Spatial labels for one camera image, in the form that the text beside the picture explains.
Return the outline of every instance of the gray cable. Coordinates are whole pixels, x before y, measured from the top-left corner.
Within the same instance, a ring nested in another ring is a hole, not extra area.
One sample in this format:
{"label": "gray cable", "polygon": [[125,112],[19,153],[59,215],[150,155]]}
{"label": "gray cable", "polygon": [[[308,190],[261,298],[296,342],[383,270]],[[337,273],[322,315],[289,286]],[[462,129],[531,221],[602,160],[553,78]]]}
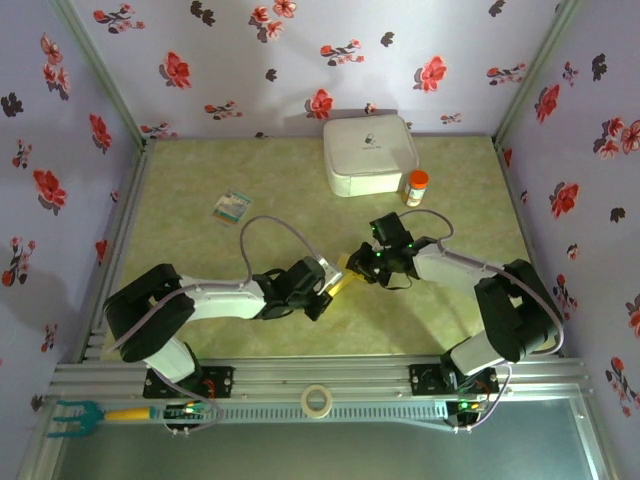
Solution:
{"label": "gray cable", "polygon": [[252,270],[251,270],[251,264],[249,262],[249,258],[247,257],[247,252],[244,249],[244,234],[245,234],[245,231],[247,230],[247,227],[249,225],[251,225],[256,220],[260,220],[260,219],[272,220],[272,221],[282,225],[283,227],[287,228],[296,237],[298,237],[298,239],[300,239],[300,241],[302,243],[305,244],[305,246],[309,249],[309,251],[313,254],[313,256],[316,259],[322,258],[320,255],[318,255],[316,250],[307,241],[307,239],[304,238],[301,233],[299,233],[295,228],[293,228],[288,223],[280,220],[279,218],[275,218],[275,217],[272,217],[272,216],[269,216],[269,215],[259,215],[257,217],[253,217],[251,220],[249,220],[247,223],[245,223],[242,226],[242,230],[240,230],[240,254],[242,255],[242,260],[244,260],[244,264],[245,264],[245,266],[247,268],[247,277],[243,281],[237,282],[237,283],[203,282],[203,283],[196,283],[196,284],[193,284],[193,285],[187,285],[186,287],[182,287],[182,288],[179,288],[178,290],[174,290],[173,292],[169,293],[168,295],[166,295],[162,299],[160,299],[160,301],[158,301],[158,303],[156,303],[147,313],[145,313],[142,316],[142,318],[135,323],[135,325],[133,327],[131,327],[126,333],[124,333],[113,345],[111,345],[109,348],[107,348],[107,353],[111,353],[111,352],[115,351],[116,349],[120,348],[127,340],[129,340],[133,335],[135,335],[135,333],[138,330],[140,330],[144,326],[144,324],[147,323],[149,321],[149,319],[153,315],[156,314],[156,312],[158,312],[158,310],[160,310],[162,307],[164,307],[167,304],[167,302],[169,302],[172,298],[177,297],[178,295],[182,295],[183,293],[189,293],[189,292],[192,292],[194,290],[206,289],[206,288],[237,287],[237,288],[240,289],[240,288],[244,287],[245,284],[249,283],[251,281],[251,277],[252,277]]}
{"label": "gray cable", "polygon": [[511,375],[513,374],[513,369],[511,368],[511,365],[509,365],[508,363],[504,363],[504,366],[507,367],[507,369],[509,370],[509,373],[507,374],[507,378],[505,379],[504,384],[502,385],[502,388],[500,389],[500,393],[498,393],[498,396],[496,397],[496,401],[493,402],[491,407],[489,407],[489,410],[487,410],[487,412],[484,414],[484,416],[482,418],[480,418],[474,424],[469,425],[468,427],[466,427],[469,432],[471,432],[471,430],[473,430],[474,428],[479,427],[480,425],[482,425],[484,422],[486,422],[489,419],[491,414],[495,411],[496,407],[498,406],[498,402],[502,398],[502,395],[504,395],[504,392],[507,391],[507,387],[509,386],[509,382],[511,381]]}
{"label": "gray cable", "polygon": [[469,265],[471,267],[477,268],[479,270],[485,270],[485,269],[486,270],[490,270],[490,271],[492,271],[494,273],[497,273],[498,275],[501,275],[501,276],[505,277],[511,283],[513,283],[514,285],[517,285],[522,290],[524,290],[531,298],[533,298],[544,309],[544,311],[547,313],[547,315],[549,315],[549,317],[551,318],[551,321],[553,322],[553,324],[556,327],[556,330],[558,331],[558,334],[556,336],[556,343],[551,348],[547,348],[545,350],[540,350],[540,351],[537,351],[537,352],[533,352],[533,353],[531,353],[531,355],[550,355],[550,354],[556,353],[558,350],[560,350],[560,348],[562,347],[562,345],[564,343],[564,329],[562,327],[562,321],[558,318],[558,316],[553,311],[553,309],[547,304],[547,302],[544,301],[544,299],[540,295],[538,295],[536,292],[534,292],[527,284],[525,284],[524,282],[522,282],[518,278],[514,277],[510,273],[505,272],[499,266],[491,265],[491,264],[486,263],[486,262],[481,262],[479,260],[476,260],[475,258],[470,258],[470,257],[467,257],[465,255],[461,255],[459,253],[452,252],[451,250],[446,249],[444,247],[444,245],[442,244],[442,242],[444,240],[448,240],[451,237],[453,237],[453,234],[455,233],[455,229],[454,229],[453,224],[451,223],[451,221],[447,217],[442,215],[441,213],[436,212],[434,210],[429,210],[429,209],[426,209],[426,208],[419,208],[419,209],[416,209],[416,210],[409,210],[408,212],[404,212],[404,213],[400,214],[398,217],[404,217],[405,215],[409,215],[410,213],[417,213],[417,212],[429,213],[431,215],[434,215],[434,216],[444,220],[444,222],[449,227],[449,233],[447,235],[445,235],[444,237],[440,237],[440,238],[438,238],[436,240],[436,244],[438,246],[438,250],[440,250],[440,253],[442,253],[443,255],[445,255],[445,256],[447,256],[449,258],[452,258],[452,259],[457,260],[459,262],[465,263],[465,264],[467,264],[467,265]]}
{"label": "gray cable", "polygon": [[[313,254],[313,256],[316,259],[322,258],[320,255],[318,255],[316,250],[307,241],[307,239],[304,238],[300,232],[298,232],[295,228],[293,228],[288,223],[280,220],[279,218],[275,218],[275,217],[272,217],[272,216],[269,216],[269,215],[259,215],[257,217],[253,217],[251,220],[249,220],[247,223],[245,223],[243,225],[243,227],[242,227],[242,230],[240,230],[240,254],[242,255],[242,259],[244,260],[244,264],[247,267],[247,277],[242,282],[237,282],[237,283],[233,283],[233,282],[232,283],[229,283],[229,282],[226,282],[226,283],[225,282],[203,282],[203,283],[199,283],[199,284],[188,285],[186,287],[179,288],[178,290],[174,290],[173,292],[171,292],[168,295],[164,296],[146,314],[144,314],[142,316],[142,318],[140,320],[138,320],[133,327],[131,327],[113,345],[111,345],[111,347],[109,347],[107,349],[107,352],[110,353],[110,352],[113,352],[114,350],[116,350],[117,348],[120,348],[122,346],[122,344],[124,344],[138,330],[140,330],[144,326],[144,324],[147,323],[151,319],[151,317],[153,317],[153,315],[156,314],[156,312],[158,312],[158,310],[160,310],[162,307],[164,307],[167,304],[167,302],[169,302],[172,298],[177,297],[178,295],[181,295],[183,293],[192,292],[192,291],[198,290],[198,289],[216,288],[216,287],[233,287],[233,286],[235,286],[235,287],[240,289],[240,288],[243,288],[246,283],[249,283],[251,281],[252,271],[251,271],[251,263],[249,262],[249,257],[247,257],[247,253],[246,253],[246,251],[244,249],[244,234],[245,234],[245,231],[246,231],[247,227],[249,225],[251,225],[253,222],[255,222],[256,220],[259,220],[259,219],[273,220],[274,222],[276,222],[276,223],[282,225],[283,227],[287,228],[296,237],[298,237],[298,239],[300,239],[300,241],[302,243],[305,244],[305,246],[309,249],[309,251]],[[173,383],[171,380],[169,380],[167,377],[165,377],[162,373],[157,371],[155,368],[153,369],[153,371],[156,373],[156,375],[158,375],[158,378],[160,378],[160,380],[162,380],[164,383],[166,383],[172,389],[182,393],[183,395],[187,395],[187,396],[193,398],[194,400],[198,400],[198,401],[201,401],[201,402],[207,402],[213,408],[216,409],[217,415],[216,415],[215,420],[213,420],[212,422],[205,423],[203,425],[199,425],[197,427],[191,428],[191,429],[189,429],[190,432],[204,430],[205,428],[209,428],[209,427],[211,427],[213,425],[216,425],[217,423],[220,422],[220,420],[222,420],[222,418],[224,416],[224,411],[220,408],[220,406],[217,404],[215,399],[214,400],[208,399],[208,398],[202,397],[202,396],[200,396],[200,395],[198,395],[196,393],[190,392],[189,390],[186,390],[186,389],[180,387],[179,385],[176,385],[175,383]]]}
{"label": "gray cable", "polygon": [[205,428],[209,428],[212,427],[218,423],[220,423],[220,421],[224,418],[224,410],[222,408],[220,408],[220,405],[218,405],[218,402],[215,401],[215,399],[211,399],[211,398],[206,398],[203,397],[201,395],[198,395],[197,393],[193,393],[190,392],[189,390],[182,388],[179,385],[176,385],[175,383],[173,383],[171,380],[169,380],[167,377],[165,377],[163,374],[161,374],[158,370],[156,370],[155,368],[153,369],[153,371],[155,372],[155,374],[158,376],[158,378],[160,380],[162,380],[165,384],[167,384],[169,387],[173,388],[174,390],[182,393],[183,395],[187,395],[188,397],[193,398],[194,400],[199,400],[201,402],[207,403],[209,405],[211,405],[211,415],[214,415],[214,411],[215,413],[215,418],[208,423],[203,423],[201,425],[198,425],[196,427],[189,427],[189,430],[185,431],[181,431],[178,429],[171,429],[169,428],[167,425],[165,425],[165,427],[171,431],[171,433],[176,433],[176,434],[181,434],[181,435],[188,435],[190,432],[197,432],[200,430],[204,430]]}

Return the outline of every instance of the small card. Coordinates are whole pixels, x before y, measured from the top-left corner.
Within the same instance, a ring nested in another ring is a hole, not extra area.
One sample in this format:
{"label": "small card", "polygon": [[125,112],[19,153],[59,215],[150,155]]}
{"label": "small card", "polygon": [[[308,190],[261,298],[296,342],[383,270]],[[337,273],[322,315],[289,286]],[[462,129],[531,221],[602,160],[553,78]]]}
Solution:
{"label": "small card", "polygon": [[227,225],[236,225],[251,205],[251,199],[235,190],[227,190],[213,209],[213,216]]}

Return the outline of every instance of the glass panel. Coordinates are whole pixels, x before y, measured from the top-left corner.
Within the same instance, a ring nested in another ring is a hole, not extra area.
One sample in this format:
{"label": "glass panel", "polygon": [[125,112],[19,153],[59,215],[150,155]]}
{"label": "glass panel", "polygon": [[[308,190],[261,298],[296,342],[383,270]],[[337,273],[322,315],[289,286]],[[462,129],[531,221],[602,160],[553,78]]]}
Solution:
{"label": "glass panel", "polygon": [[103,425],[67,441],[63,480],[584,480],[568,402],[511,402],[473,434],[402,424],[224,425],[172,438],[162,426]]}

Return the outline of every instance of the white box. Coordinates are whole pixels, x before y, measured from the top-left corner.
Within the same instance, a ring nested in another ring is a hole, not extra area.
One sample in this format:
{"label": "white box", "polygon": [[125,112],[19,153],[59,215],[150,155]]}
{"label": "white box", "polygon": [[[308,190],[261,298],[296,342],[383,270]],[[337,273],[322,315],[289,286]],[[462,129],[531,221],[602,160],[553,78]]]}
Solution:
{"label": "white box", "polygon": [[419,165],[409,129],[398,115],[329,120],[323,136],[329,184],[340,197],[396,192]]}

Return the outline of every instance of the bottle cap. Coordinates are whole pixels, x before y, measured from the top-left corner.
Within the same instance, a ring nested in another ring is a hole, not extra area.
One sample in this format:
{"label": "bottle cap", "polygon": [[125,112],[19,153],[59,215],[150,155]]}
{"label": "bottle cap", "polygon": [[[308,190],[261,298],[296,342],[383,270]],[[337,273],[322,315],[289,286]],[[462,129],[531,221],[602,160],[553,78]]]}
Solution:
{"label": "bottle cap", "polygon": [[409,185],[413,188],[425,188],[429,183],[429,175],[424,170],[414,170],[409,175]]}

